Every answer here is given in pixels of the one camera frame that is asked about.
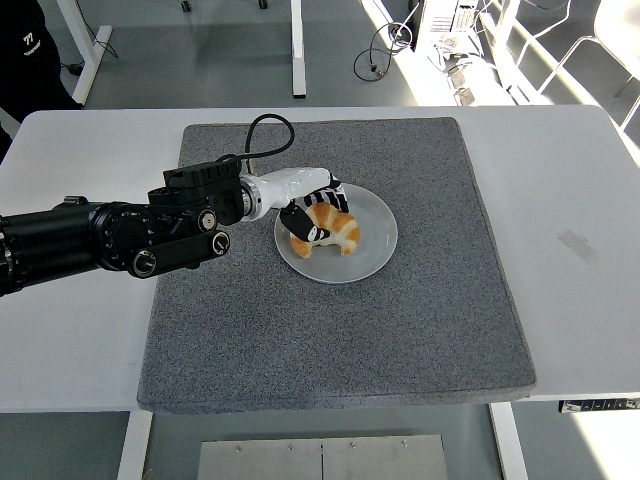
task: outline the gray felt pad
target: gray felt pad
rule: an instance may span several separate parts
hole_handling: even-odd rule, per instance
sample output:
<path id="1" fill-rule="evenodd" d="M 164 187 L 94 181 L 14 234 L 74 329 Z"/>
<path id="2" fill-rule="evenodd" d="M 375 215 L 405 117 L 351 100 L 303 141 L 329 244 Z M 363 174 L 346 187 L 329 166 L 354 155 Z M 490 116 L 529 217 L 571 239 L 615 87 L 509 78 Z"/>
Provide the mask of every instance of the gray felt pad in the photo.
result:
<path id="1" fill-rule="evenodd" d="M 259 172 L 329 169 L 382 198 L 398 244 L 325 285 L 292 270 L 275 212 L 223 227 L 231 250 L 159 279 L 138 401 L 157 412 L 509 401 L 535 373 L 460 128 L 451 118 L 295 124 Z M 241 153 L 247 125 L 185 129 L 180 165 Z M 261 124 L 251 149 L 286 142 Z"/>

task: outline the gray floor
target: gray floor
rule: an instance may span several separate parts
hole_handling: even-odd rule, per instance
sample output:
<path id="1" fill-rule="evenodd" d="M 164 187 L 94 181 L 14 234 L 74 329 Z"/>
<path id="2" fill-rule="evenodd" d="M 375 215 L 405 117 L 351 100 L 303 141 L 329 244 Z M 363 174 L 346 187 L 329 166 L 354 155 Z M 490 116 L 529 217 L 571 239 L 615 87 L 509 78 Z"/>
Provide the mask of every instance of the gray floor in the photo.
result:
<path id="1" fill-rule="evenodd" d="M 230 1 L 193 0 L 193 12 L 184 14 L 177 0 L 82 0 L 87 21 L 94 28 L 114 26 L 111 44 L 120 57 L 105 57 L 87 108 L 414 104 L 397 69 L 375 84 L 363 83 L 353 75 L 353 60 L 368 46 L 374 31 L 357 0 L 303 1 L 308 79 L 304 100 L 291 95 L 288 1 L 271 0 L 266 11 L 259 10 L 255 0 L 236 0 L 233 8 Z M 41 3 L 63 62 L 79 61 L 55 2 Z M 385 3 L 399 18 L 407 2 Z M 597 0 L 574 0 L 575 19 L 543 37 L 543 44 L 561 56 L 582 31 L 591 28 L 595 6 Z M 551 20 L 552 15 L 532 9 L 523 5 L 519 16 L 532 32 L 557 18 L 556 14 Z M 517 51 L 518 39 L 510 44 Z M 620 99 L 612 100 L 627 77 L 597 49 L 586 45 L 568 68 L 621 120 L 640 87 L 632 85 Z M 595 71 L 590 68 L 593 58 L 602 65 Z M 545 76 L 535 58 L 527 58 L 523 70 L 534 85 Z M 71 90 L 76 79 L 65 74 L 64 81 Z M 557 86 L 552 85 L 550 92 L 557 103 L 575 101 Z M 0 119 L 9 125 L 10 133 L 18 129 L 5 116 Z M 639 126 L 636 118 L 630 132 L 637 132 Z M 521 403 L 514 410 L 530 478 L 604 478 L 571 416 L 558 414 L 555 403 Z M 127 418 L 125 413 L 0 415 L 0 479 L 115 478 Z M 202 441 L 441 434 L 450 479 L 499 479 L 490 425 L 488 408 L 474 405 L 158 415 L 146 469 L 152 471 L 149 480 L 195 479 Z"/>

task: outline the black clothing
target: black clothing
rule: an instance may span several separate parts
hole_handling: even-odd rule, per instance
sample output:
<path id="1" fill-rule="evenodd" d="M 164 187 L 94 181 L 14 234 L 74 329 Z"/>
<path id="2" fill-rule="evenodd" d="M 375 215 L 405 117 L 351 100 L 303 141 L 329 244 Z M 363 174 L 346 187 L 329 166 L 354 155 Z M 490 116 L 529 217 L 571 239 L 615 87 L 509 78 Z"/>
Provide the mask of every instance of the black clothing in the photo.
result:
<path id="1" fill-rule="evenodd" d="M 81 109 L 60 71 L 58 48 L 38 2 L 0 0 L 0 108 L 21 123 L 37 110 Z"/>
<path id="2" fill-rule="evenodd" d="M 0 125 L 0 163 L 2 163 L 2 159 L 4 158 L 7 150 L 11 146 L 11 137 L 7 132 L 2 129 L 2 125 Z"/>

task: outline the white desk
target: white desk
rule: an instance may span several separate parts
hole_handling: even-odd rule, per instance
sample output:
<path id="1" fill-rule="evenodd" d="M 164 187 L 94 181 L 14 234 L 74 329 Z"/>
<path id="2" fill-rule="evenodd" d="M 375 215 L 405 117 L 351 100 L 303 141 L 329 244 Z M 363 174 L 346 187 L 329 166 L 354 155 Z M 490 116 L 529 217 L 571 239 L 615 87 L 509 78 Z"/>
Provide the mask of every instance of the white desk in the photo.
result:
<path id="1" fill-rule="evenodd" d="M 293 121 L 455 117 L 537 370 L 531 398 L 640 395 L 640 170 L 604 111 L 275 111 Z M 65 195 L 145 202 L 177 165 L 184 127 L 261 113 L 36 113 L 0 167 L 0 213 L 47 210 Z M 93 271 L 0 299 L 0 411 L 135 410 L 154 287 Z"/>

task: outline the chair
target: chair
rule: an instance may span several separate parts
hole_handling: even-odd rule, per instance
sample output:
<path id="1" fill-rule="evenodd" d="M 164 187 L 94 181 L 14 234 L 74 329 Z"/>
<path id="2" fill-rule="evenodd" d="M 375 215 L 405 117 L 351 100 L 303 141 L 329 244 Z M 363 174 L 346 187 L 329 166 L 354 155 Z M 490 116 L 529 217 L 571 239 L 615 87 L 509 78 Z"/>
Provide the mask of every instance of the chair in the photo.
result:
<path id="1" fill-rule="evenodd" d="M 640 79 L 640 0 L 601 0 L 593 30 L 594 35 L 580 37 L 571 46 L 558 66 L 540 86 L 538 93 L 547 88 L 578 45 L 586 40 L 600 44 L 631 74 L 631 78 L 615 96 L 620 95 L 633 78 Z M 624 130 L 627 127 L 638 106 L 640 106 L 640 96 L 620 124 L 620 128 Z"/>

